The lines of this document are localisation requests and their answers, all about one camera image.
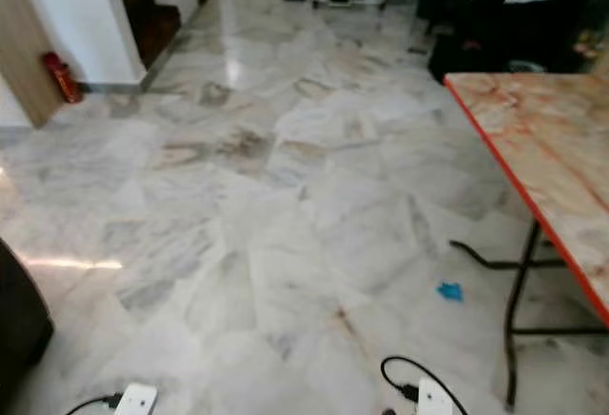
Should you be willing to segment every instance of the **marble table top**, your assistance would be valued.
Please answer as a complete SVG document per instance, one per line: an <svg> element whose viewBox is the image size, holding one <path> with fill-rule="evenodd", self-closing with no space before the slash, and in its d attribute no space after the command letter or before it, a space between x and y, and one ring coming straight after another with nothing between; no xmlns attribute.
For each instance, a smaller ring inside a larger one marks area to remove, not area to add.
<svg viewBox="0 0 609 415"><path fill-rule="evenodd" d="M609 325L609 79L458 73L445 83Z"/></svg>

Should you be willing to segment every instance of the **door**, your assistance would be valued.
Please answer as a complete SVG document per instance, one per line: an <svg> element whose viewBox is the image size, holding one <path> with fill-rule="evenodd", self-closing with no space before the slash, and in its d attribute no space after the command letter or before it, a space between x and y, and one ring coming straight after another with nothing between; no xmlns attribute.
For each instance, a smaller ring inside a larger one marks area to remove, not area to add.
<svg viewBox="0 0 609 415"><path fill-rule="evenodd" d="M0 74L37 128L63 102L40 58L49 50L49 39L31 2L0 0Z"/></svg>

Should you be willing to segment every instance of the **red table edge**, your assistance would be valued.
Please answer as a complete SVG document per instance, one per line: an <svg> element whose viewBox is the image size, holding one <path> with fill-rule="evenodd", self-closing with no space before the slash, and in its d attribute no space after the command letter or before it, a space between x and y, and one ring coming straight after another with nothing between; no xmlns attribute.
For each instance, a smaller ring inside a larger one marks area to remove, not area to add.
<svg viewBox="0 0 609 415"><path fill-rule="evenodd" d="M575 274L576 278L578 279L578 282L580 283L581 287L583 288L584 293L586 294L586 296L588 296L588 299L594 305L595 309L597 310L597 313L600 314L602 321L605 323L606 326L609 326L609 309L607 309L604 302L598 296L596 291L592 288L592 286L588 282L588 278L583 273L581 267L575 262L575 258L573 258L571 253L569 253L569 250L567 250L566 246L560 239L559 235L556 232L554 232L554 230L552 229L552 226L543 216L543 213L541 212L540 208L535 204L535 202L533 201L531 196L529 196L524 185L521 183L521 181L518 179L516 174L509 167L509 165L507 164L505 159L501 156L499 151L495 148L495 146L493 145L490 138L484 132L484 129L482 129L482 127L478 124L478 122L476 121L476 118L474 117L472 112L469 110L467 105L461 99L461 97L459 96L457 91L453 88L448 77L444 76L443 82L446 85L446 87L448 88L448 90L451 92L451 94L453 95L455 100L459 103L459 105L465 112L465 115L467 115L467 118L469 119L471 124L474 126L474 128L476 129L476 131L478 132L478 134L484 141L484 143L488 146L488 149L490 150L490 152L493 154L495 159L499 162L499 164L501 165L501 168L507 175L507 177L510 180L510 182L512 183L512 185L518 191L522 200L524 200L526 205L533 212L533 215L539 221L541 227L543 228L543 230L545 231L547 236L550 238L550 240L552 241L554 246L558 249L560 256L564 259L564 261L567 263L567 265L569 266L571 271Z"/></svg>

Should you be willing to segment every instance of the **black furniture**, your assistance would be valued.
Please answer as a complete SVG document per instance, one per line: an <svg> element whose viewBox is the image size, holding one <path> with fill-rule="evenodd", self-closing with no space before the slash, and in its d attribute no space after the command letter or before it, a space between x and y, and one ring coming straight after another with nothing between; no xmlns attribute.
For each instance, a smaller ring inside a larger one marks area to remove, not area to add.
<svg viewBox="0 0 609 415"><path fill-rule="evenodd" d="M36 285L0 239L0 408L19 377L40 361L52 333Z"/></svg>

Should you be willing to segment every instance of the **power cord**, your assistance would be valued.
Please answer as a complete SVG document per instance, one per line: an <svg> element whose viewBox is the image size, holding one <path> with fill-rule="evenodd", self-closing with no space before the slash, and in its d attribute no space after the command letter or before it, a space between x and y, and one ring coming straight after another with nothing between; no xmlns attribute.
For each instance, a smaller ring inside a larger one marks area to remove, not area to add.
<svg viewBox="0 0 609 415"><path fill-rule="evenodd" d="M77 405L66 415L72 415L72 414L76 413L78 410L80 410L81 408L86 407L87 405L93 405L93 404L97 404L97 403L105 403L105 404L108 404L109 408L116 408L118 406L118 403L121 401L122 397L123 397L123 393L114 393L112 395L106 395L106 396L102 396L100 398L89 399L88 401L84 401L82 404Z"/></svg>
<svg viewBox="0 0 609 415"><path fill-rule="evenodd" d="M387 381L387 383L390 384L391 386L393 386L394 388L396 388L398 391L400 391L400 393L404 396L404 398L416 403L419 400L419 389L416 386L410 385L410 384L398 385L389 378L389 376L387 375L387 372L385 371L385 366L387 365L387 363L390 363L392 361L403 361L405 363L409 363L409 364L413 365L414 367L422 370L425 374L427 374L434 381L436 381L436 383L438 385L440 385L444 391L446 391L446 394L448 394L448 396L450 396L450 399L453 400L453 403L455 403L455 405L457 406L457 408L459 409L459 411L461 412L462 415L468 415L467 410L465 410L465 407L463 407L463 405L461 404L459 399L457 399L457 396L455 396L453 394L453 392L450 389L448 389L448 386L446 386L442 380L440 380L438 377L436 377L436 375L431 370L429 370L427 367L417 363L414 360L411 360L410 358L406 358L405 356L400 356L400 355L388 356L381 363L381 373L383 375L383 378Z"/></svg>

